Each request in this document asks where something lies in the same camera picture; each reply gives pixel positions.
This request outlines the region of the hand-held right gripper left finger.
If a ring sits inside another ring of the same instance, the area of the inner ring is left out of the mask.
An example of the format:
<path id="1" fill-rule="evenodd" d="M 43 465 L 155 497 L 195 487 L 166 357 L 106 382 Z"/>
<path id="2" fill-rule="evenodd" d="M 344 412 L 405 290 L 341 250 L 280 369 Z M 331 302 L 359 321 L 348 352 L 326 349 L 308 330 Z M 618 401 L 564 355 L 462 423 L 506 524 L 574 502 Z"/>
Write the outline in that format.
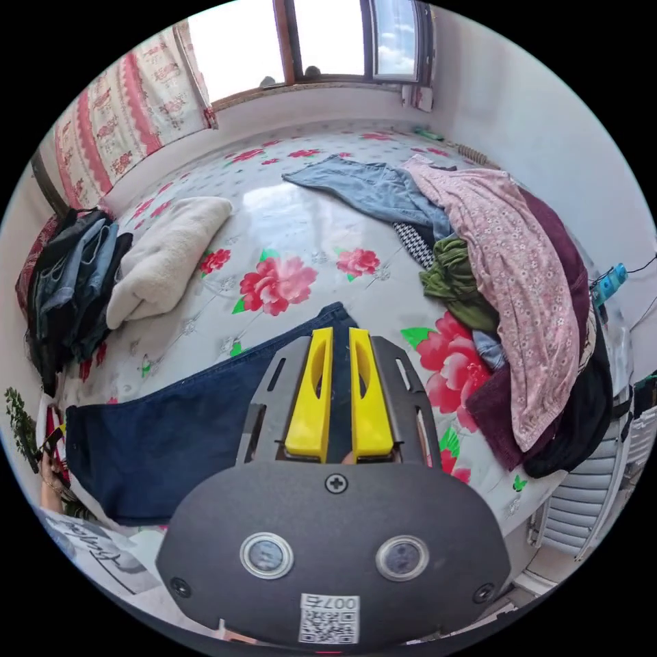
<path id="1" fill-rule="evenodd" d="M 333 328 L 312 332 L 285 437 L 293 459 L 325 463 L 329 447 L 333 375 Z"/>

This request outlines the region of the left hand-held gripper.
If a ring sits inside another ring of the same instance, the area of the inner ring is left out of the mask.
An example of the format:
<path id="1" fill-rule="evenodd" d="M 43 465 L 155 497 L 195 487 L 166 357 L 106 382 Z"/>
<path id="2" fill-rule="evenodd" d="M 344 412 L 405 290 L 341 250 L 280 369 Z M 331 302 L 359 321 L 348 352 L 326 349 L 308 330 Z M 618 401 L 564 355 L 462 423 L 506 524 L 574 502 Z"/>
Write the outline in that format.
<path id="1" fill-rule="evenodd" d="M 47 454 L 53 462 L 57 463 L 60 470 L 68 470 L 65 424 L 59 424 L 56 426 L 55 429 L 45 438 L 36 453 L 37 464 L 41 463 L 44 454 Z"/>

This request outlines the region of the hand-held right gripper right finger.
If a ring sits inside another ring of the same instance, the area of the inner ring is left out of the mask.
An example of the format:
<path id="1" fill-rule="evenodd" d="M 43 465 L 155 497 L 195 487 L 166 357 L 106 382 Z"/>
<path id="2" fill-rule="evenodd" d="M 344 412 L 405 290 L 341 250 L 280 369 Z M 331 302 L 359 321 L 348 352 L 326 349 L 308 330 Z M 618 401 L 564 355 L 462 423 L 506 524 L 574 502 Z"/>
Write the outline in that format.
<path id="1" fill-rule="evenodd" d="M 388 459 L 394 441 L 370 334 L 349 329 L 352 455 Z"/>

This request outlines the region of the person's left hand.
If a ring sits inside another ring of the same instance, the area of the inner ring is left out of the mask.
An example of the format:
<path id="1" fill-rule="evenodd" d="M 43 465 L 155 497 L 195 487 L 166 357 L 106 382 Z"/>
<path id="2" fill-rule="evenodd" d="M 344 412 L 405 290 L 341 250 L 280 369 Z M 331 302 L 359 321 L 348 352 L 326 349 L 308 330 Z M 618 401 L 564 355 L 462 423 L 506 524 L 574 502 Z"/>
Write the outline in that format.
<path id="1" fill-rule="evenodd" d="M 59 514 L 66 514 L 66 507 L 73 501 L 70 491 L 62 484 L 56 474 L 58 468 L 49 455 L 44 453 L 40 463 L 42 508 Z"/>

